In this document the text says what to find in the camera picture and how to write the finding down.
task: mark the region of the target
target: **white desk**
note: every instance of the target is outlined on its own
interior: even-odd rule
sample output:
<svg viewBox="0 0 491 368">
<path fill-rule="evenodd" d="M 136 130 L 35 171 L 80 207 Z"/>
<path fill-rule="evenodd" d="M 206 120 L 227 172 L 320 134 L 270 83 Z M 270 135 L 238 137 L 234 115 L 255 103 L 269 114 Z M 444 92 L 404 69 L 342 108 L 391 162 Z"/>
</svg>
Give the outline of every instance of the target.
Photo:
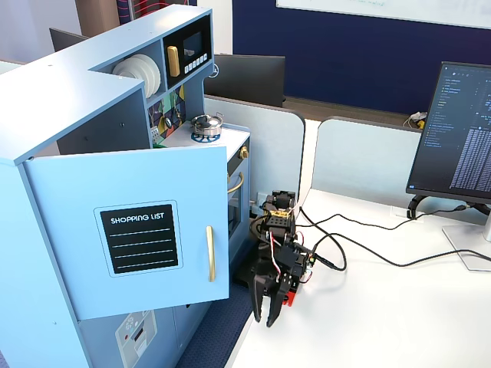
<svg viewBox="0 0 491 368">
<path fill-rule="evenodd" d="M 319 221 L 337 212 L 392 226 L 404 220 L 390 206 L 311 189 L 304 204 Z M 304 219 L 298 223 L 305 224 Z M 388 232 L 333 219 L 323 227 L 353 238 L 399 263 L 453 250 L 441 227 L 461 222 L 437 216 Z M 303 228 L 311 247 L 319 230 Z M 348 271 L 318 262 L 293 307 L 273 327 L 247 324 L 228 366 L 246 367 L 485 367 L 491 364 L 491 274 L 466 270 L 458 255 L 396 268 L 343 239 Z M 338 248 L 318 252 L 341 265 Z"/>
<path fill-rule="evenodd" d="M 7 61 L 0 60 L 0 74 L 7 73 L 8 71 L 13 71 L 14 69 L 21 67 L 20 64 L 8 63 Z"/>
</svg>

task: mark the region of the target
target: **oven knob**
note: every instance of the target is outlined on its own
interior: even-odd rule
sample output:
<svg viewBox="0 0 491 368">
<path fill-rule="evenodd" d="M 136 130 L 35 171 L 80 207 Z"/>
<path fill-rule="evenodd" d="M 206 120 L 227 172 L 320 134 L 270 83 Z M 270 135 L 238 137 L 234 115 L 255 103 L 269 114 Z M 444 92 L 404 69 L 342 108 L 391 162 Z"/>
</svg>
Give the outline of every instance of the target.
<svg viewBox="0 0 491 368">
<path fill-rule="evenodd" d="M 246 146 L 243 146 L 240 151 L 239 151 L 239 157 L 241 159 L 247 159 L 249 158 L 249 151 L 247 150 Z"/>
</svg>

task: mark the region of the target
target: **oven door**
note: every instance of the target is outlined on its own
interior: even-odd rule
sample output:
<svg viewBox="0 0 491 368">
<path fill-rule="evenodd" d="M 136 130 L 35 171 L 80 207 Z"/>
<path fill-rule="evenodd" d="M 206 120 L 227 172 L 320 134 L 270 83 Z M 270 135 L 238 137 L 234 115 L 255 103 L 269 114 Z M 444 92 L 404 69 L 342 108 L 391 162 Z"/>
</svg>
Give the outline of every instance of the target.
<svg viewBox="0 0 491 368">
<path fill-rule="evenodd" d="M 207 15 L 163 39 L 167 86 L 212 62 L 211 17 Z"/>
<path fill-rule="evenodd" d="M 243 159 L 229 180 L 229 262 L 233 263 L 249 232 L 249 159 Z"/>
</svg>

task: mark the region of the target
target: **shopping list sign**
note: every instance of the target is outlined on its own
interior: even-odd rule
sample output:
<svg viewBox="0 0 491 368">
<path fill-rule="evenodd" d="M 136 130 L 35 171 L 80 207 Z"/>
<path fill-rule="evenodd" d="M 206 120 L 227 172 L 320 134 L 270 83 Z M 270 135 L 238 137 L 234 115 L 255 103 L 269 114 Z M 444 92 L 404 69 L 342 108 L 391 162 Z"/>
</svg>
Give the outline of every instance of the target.
<svg viewBox="0 0 491 368">
<path fill-rule="evenodd" d="M 176 203 L 170 202 L 96 209 L 104 252 L 112 265 L 109 267 L 111 274 L 180 266 L 175 208 Z"/>
</svg>

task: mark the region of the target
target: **stacked plates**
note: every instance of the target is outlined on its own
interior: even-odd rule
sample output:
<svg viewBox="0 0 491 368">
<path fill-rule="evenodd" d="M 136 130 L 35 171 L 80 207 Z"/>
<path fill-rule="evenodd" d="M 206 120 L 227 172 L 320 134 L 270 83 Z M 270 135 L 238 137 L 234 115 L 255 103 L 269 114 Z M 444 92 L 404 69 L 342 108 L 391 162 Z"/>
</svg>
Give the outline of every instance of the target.
<svg viewBox="0 0 491 368">
<path fill-rule="evenodd" d="M 155 94 L 160 86 L 159 67 L 151 57 L 143 54 L 136 54 L 121 61 L 114 67 L 113 74 L 144 81 L 146 98 Z"/>
</svg>

